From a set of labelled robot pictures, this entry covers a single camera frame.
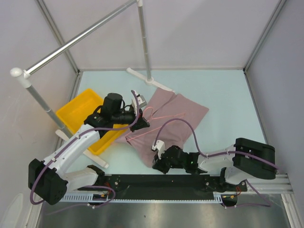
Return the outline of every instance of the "folded clothing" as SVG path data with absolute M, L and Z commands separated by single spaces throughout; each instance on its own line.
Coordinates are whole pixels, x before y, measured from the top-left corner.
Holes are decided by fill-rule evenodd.
M 181 94 L 175 94 L 158 88 L 148 102 L 143 116 L 150 123 L 149 128 L 143 128 L 135 132 L 128 130 L 116 139 L 118 143 L 129 143 L 138 152 L 144 164 L 152 167 L 155 152 L 151 146 L 161 126 L 172 118 L 181 118 L 188 121 L 195 129 L 208 108 L 199 105 Z M 183 148 L 186 140 L 192 135 L 191 129 L 182 121 L 172 121 L 162 130 L 159 140 L 165 142 L 166 149 L 172 145 Z

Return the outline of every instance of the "table surface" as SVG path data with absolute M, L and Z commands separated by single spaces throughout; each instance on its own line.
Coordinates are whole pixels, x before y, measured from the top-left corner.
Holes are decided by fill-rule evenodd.
M 209 108 L 195 130 L 199 147 L 203 152 L 223 149 L 243 137 L 264 143 L 263 133 L 254 104 L 242 70 L 154 70 L 154 79 L 175 93 Z M 156 88 L 126 71 L 85 71 L 78 94 L 87 88 L 93 89 L 102 98 L 108 93 L 119 93 L 126 104 L 133 97 L 130 90 L 136 90 L 147 101 Z M 193 136 L 184 145 L 184 150 L 196 152 Z M 137 151 L 130 145 L 114 143 L 100 157 L 109 163 L 108 174 L 160 174 L 146 167 Z M 81 155 L 70 167 L 77 171 L 94 164 Z M 185 174 L 184 170 L 171 169 L 168 174 Z

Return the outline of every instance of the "white panel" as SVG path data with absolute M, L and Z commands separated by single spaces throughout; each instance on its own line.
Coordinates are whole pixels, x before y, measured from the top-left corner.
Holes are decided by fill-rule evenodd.
M 25 221 L 30 206 L 28 165 L 54 149 L 55 124 L 10 76 L 13 67 L 27 68 L 57 47 L 33 0 L 0 3 L 0 221 L 19 193 L 23 207 L 17 227 Z M 68 99 L 75 74 L 64 56 L 31 78 L 33 86 L 55 110 Z
M 304 215 L 304 1 L 287 1 L 249 69 L 250 83 L 277 163 L 288 173 Z
M 69 40 L 126 0 L 46 0 Z M 243 68 L 278 0 L 143 0 L 153 68 Z M 136 5 L 76 44 L 81 69 L 144 67 Z

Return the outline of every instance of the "purple cable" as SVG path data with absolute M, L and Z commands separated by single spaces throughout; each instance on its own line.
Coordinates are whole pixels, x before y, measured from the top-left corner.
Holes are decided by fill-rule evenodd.
M 260 197 L 262 198 L 267 204 L 261 204 L 261 203 L 243 203 L 240 205 L 236 205 L 236 206 L 231 206 L 231 207 L 227 207 L 224 204 L 222 204 L 222 206 L 224 206 L 225 208 L 237 208 L 237 207 L 247 207 L 247 206 L 260 206 L 260 207 L 271 207 L 272 203 L 267 200 L 264 196 L 262 196 L 261 193 L 259 193 L 250 183 L 248 180 L 246 180 L 246 183 L 252 188 L 252 190 Z
M 183 121 L 184 123 L 186 123 L 186 124 L 190 127 L 190 129 L 191 129 L 191 131 L 192 131 L 192 133 L 193 133 L 193 137 L 194 137 L 194 141 L 195 141 L 196 148 L 197 148 L 198 152 L 199 152 L 204 158 L 207 158 L 207 157 L 212 158 L 212 157 L 216 157 L 216 156 L 223 155 L 223 154 L 227 154 L 227 153 L 228 153 L 228 154 L 237 153 L 237 154 L 242 154 L 242 155 L 244 155 L 244 156 L 248 156 L 248 157 L 250 157 L 250 158 L 254 158 L 254 159 L 256 159 L 256 160 L 258 160 L 258 161 L 260 161 L 260 162 L 263 162 L 263 163 L 265 163 L 265 164 L 267 164 L 267 165 L 270 165 L 270 166 L 274 167 L 274 168 L 277 169 L 277 170 L 279 169 L 279 167 L 278 167 L 277 165 L 275 165 L 275 164 L 273 164 L 273 163 L 271 163 L 271 162 L 269 162 L 269 161 L 267 161 L 267 160 L 265 160 L 265 159 L 262 159 L 262 158 L 259 158 L 259 157 L 255 156 L 255 155 L 252 155 L 252 154 L 250 154 L 250 153 L 245 153 L 245 152 L 241 152 L 241 151 L 229 151 L 229 152 L 215 153 L 215 154 L 211 154 L 211 155 L 208 155 L 208 156 L 205 155 L 202 151 L 200 151 L 199 144 L 198 144 L 198 140 L 197 140 L 197 138 L 196 138 L 194 129 L 193 129 L 193 127 L 191 126 L 191 124 L 190 124 L 188 121 L 186 121 L 186 120 L 184 120 L 184 119 L 180 119 L 180 118 L 173 118 L 173 119 L 170 119 L 170 120 L 168 120 L 167 122 L 165 122 L 165 123 L 163 124 L 163 126 L 161 126 L 160 130 L 158 131 L 158 133 L 157 133 L 157 135 L 156 135 L 155 142 L 154 142 L 154 146 L 156 145 L 156 142 L 157 142 L 157 140 L 158 140 L 158 138 L 159 138 L 159 136 L 160 136 L 160 134 L 161 134 L 163 128 L 164 128 L 168 123 L 170 123 L 170 122 L 172 122 L 172 121 L 176 121 L 176 120 Z
M 133 96 L 135 97 L 135 101 L 136 101 L 136 107 L 137 109 L 139 109 L 139 103 L 138 103 L 138 99 L 137 99 L 137 96 L 135 94 L 135 92 L 133 90 L 131 90 L 131 93 L 133 94 Z M 125 127 L 120 127 L 120 128 L 106 128 L 106 127 L 96 127 L 96 128 L 92 128 L 92 129 L 89 129 L 89 130 L 86 130 L 84 132 L 82 132 L 81 134 L 79 134 L 79 137 L 83 136 L 84 134 L 86 133 L 89 133 L 89 132 L 92 132 L 92 131 L 120 131 L 120 130 L 125 130 L 125 129 L 128 129 L 130 127 L 132 127 L 134 124 L 136 124 L 138 118 L 139 118 L 139 115 L 138 115 L 139 112 L 136 113 L 136 117 L 135 117 L 135 120 L 133 121 L 133 123 L 131 123 L 130 125 L 128 126 L 125 126 Z M 78 138 L 75 137 L 74 139 L 72 139 L 67 145 L 65 145 L 65 147 L 55 155 L 55 159 L 58 158 L 70 145 L 72 145 Z M 42 202 L 44 202 L 44 200 L 42 201 L 39 201 L 39 202 L 35 202 L 34 199 L 33 199 L 33 196 L 34 196 L 34 191 L 35 191 L 35 188 L 40 180 L 40 178 L 42 177 L 42 175 L 44 174 L 44 172 L 47 170 L 47 168 L 53 163 L 52 160 L 49 161 L 48 164 L 46 164 L 46 166 L 41 170 L 41 172 L 39 173 L 39 175 L 37 176 L 34 184 L 33 184 L 33 187 L 30 191 L 30 195 L 29 195 L 29 201 L 33 204 L 33 205 L 38 205 Z
M 104 202 L 104 203 L 102 203 L 102 204 L 100 204 L 100 205 L 95 205 L 95 206 L 93 205 L 92 207 L 94 207 L 94 208 L 100 208 L 100 207 L 103 207 L 103 206 L 107 205 L 107 204 L 110 203 L 112 200 L 114 200 L 114 198 L 115 198 L 115 196 L 116 196 L 116 193 L 115 193 L 114 189 L 112 189 L 112 188 L 110 188 L 110 187 L 107 187 L 107 186 L 85 186 L 84 188 L 101 188 L 101 189 L 107 189 L 107 190 L 110 190 L 111 192 L 113 192 L 112 198 L 110 198 L 108 201 L 106 201 L 106 202 Z M 62 212 L 62 211 L 64 211 L 64 210 L 67 210 L 67 209 L 70 209 L 70 208 L 74 208 L 74 207 L 78 207 L 78 206 L 88 206 L 88 204 L 86 204 L 86 203 L 74 204 L 74 205 L 68 206 L 68 207 L 66 207 L 66 208 L 62 208 L 62 209 L 60 209 L 60 210 L 53 211 L 53 212 L 48 213 L 48 214 L 46 214 L 46 215 L 57 214 L 57 213 Z

